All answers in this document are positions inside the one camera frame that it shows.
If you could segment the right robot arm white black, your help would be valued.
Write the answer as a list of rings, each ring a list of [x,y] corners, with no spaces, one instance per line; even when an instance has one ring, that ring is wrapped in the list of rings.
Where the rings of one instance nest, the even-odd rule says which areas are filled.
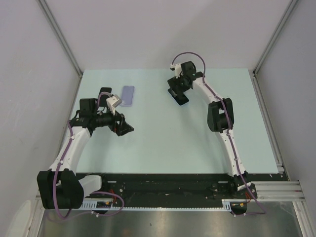
[[[182,106],[189,102],[185,92],[189,89],[197,92],[207,104],[207,125],[221,142],[224,150],[227,174],[230,177],[228,193],[233,198],[239,198],[251,185],[247,180],[247,171],[243,166],[237,151],[234,137],[234,110],[230,98],[220,96],[205,80],[205,75],[198,72],[193,62],[171,64],[170,69],[175,76],[167,81],[168,92]]]

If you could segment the black phone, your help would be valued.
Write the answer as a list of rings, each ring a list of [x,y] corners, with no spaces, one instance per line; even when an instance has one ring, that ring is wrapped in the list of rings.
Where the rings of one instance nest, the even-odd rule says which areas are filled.
[[[172,98],[177,102],[179,106],[182,106],[189,102],[189,99],[183,92],[176,94],[171,88],[167,90]]]

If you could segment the black smartphone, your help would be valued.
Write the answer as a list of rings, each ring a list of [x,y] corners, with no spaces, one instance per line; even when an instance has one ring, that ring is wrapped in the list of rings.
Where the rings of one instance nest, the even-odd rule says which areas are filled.
[[[107,96],[107,97],[111,97],[112,96],[112,88],[111,87],[102,87],[100,88],[99,91],[99,96]]]

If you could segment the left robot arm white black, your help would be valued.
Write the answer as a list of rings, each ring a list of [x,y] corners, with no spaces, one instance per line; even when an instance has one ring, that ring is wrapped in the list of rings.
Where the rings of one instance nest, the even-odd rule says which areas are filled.
[[[98,98],[79,101],[79,110],[67,123],[68,133],[63,147],[47,171],[40,171],[37,183],[45,209],[78,209],[83,199],[94,193],[102,198],[108,194],[109,185],[100,175],[87,175],[79,179],[77,166],[84,147],[93,132],[108,127],[117,136],[124,136],[134,129],[125,121],[124,114],[116,108],[122,100],[109,92]]]

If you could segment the lilac phone case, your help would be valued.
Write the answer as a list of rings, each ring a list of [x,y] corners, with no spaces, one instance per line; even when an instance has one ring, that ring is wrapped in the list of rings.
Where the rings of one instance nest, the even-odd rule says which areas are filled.
[[[120,104],[122,107],[131,107],[133,104],[135,87],[134,86],[127,86],[125,85],[122,88],[121,93],[121,100],[122,103]]]

